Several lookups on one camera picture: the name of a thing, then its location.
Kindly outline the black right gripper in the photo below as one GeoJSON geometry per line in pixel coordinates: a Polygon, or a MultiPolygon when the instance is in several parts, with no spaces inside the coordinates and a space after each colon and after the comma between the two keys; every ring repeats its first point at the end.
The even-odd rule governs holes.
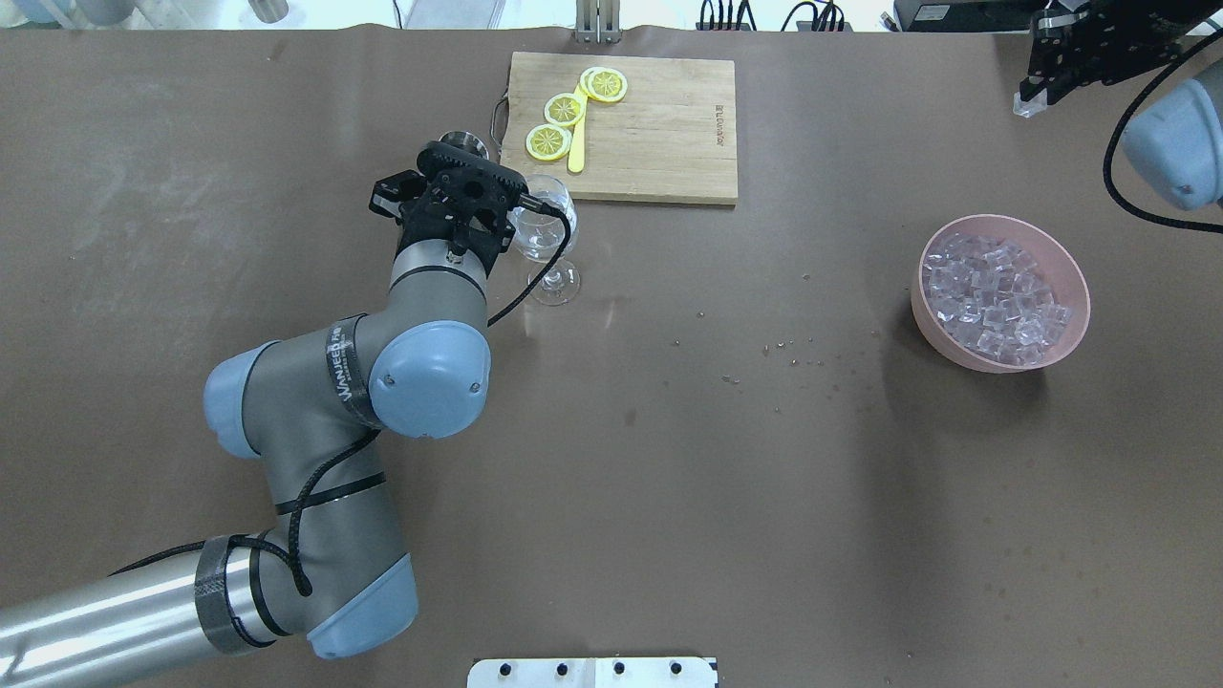
{"type": "Polygon", "coordinates": [[[1053,106],[1079,84],[1114,84],[1181,56],[1213,1],[1044,1],[1032,13],[1022,100],[1053,106]]]}

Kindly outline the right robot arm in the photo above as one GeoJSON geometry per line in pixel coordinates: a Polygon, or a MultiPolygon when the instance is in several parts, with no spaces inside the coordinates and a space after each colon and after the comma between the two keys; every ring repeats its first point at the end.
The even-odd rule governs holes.
{"type": "Polygon", "coordinates": [[[1181,39],[1221,11],[1218,1],[1047,1],[1029,22],[1031,53],[1013,110],[1030,119],[1076,88],[1118,84],[1158,68],[1121,114],[1104,155],[1106,192],[1145,221],[1219,232],[1219,224],[1163,218],[1121,196],[1113,178],[1117,152],[1167,204],[1194,211],[1221,204],[1221,61],[1144,106],[1153,90],[1213,42],[1219,28],[1191,48],[1181,39]]]}

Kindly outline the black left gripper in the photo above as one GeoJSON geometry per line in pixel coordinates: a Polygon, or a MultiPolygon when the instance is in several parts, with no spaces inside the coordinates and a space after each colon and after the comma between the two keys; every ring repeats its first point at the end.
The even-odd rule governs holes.
{"type": "Polygon", "coordinates": [[[397,275],[451,269],[489,277],[512,243],[512,193],[501,186],[430,186],[417,170],[373,185],[371,210],[400,226],[397,275]]]}

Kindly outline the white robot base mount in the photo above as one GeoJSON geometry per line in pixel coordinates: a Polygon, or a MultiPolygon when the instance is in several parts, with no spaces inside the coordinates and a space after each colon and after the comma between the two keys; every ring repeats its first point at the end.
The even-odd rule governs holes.
{"type": "Polygon", "coordinates": [[[467,687],[719,687],[715,657],[486,657],[467,687]]]}

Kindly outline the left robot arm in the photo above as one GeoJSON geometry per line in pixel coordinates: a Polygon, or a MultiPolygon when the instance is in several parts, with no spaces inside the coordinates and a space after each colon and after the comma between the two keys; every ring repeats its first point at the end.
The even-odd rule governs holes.
{"type": "Polygon", "coordinates": [[[484,408],[486,279],[523,175],[421,165],[375,185],[401,238],[386,306],[215,367],[205,422],[263,466],[278,523],[139,558],[2,612],[5,687],[113,687],[305,635],[325,660],[407,631],[418,610],[375,437],[442,439],[484,408]]]}

